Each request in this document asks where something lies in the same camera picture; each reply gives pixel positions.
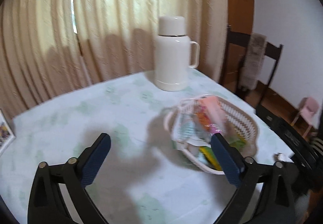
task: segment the blue gripper pad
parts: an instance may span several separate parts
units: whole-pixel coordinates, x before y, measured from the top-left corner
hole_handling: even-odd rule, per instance
[[[111,148],[111,138],[102,133],[94,144],[86,148],[79,156],[78,171],[81,174],[81,186],[91,185]]]
[[[211,138],[211,148],[230,184],[241,185],[240,173],[244,171],[243,157],[236,148],[230,147],[220,133]]]

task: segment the beige curtain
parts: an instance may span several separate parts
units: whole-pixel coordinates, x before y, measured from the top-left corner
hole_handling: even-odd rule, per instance
[[[217,81],[227,0],[5,0],[0,108],[13,117],[60,94],[153,69],[162,15],[186,18],[188,35],[201,44],[199,69]]]

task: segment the wall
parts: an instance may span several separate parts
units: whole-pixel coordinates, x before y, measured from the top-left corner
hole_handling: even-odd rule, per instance
[[[323,100],[323,7],[319,0],[255,0],[253,32],[283,52],[271,88],[294,107],[304,97]],[[273,60],[266,57],[260,81],[267,82]],[[314,117],[314,126],[319,123]]]

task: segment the pink chair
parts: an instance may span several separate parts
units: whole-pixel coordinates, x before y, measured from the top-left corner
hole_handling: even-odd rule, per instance
[[[318,110],[319,110],[319,103],[313,97],[308,97],[305,100],[303,107],[299,110],[298,114],[296,115],[294,121],[291,123],[291,126],[295,125],[296,121],[301,115],[302,118],[304,118],[304,120],[306,121],[306,123],[308,123],[308,128],[303,135],[303,137],[305,137],[309,133],[309,130],[312,127],[313,116],[316,114]]]

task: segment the pink chair leg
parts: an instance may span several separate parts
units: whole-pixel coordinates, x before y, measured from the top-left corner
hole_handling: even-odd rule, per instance
[[[303,135],[303,138],[307,136],[307,134],[309,133],[309,130],[311,129],[311,125],[308,126],[308,128],[306,129],[304,135]]]
[[[293,120],[293,122],[290,125],[291,126],[294,126],[298,118],[299,118],[299,112],[298,112],[298,114],[296,115],[295,119]]]

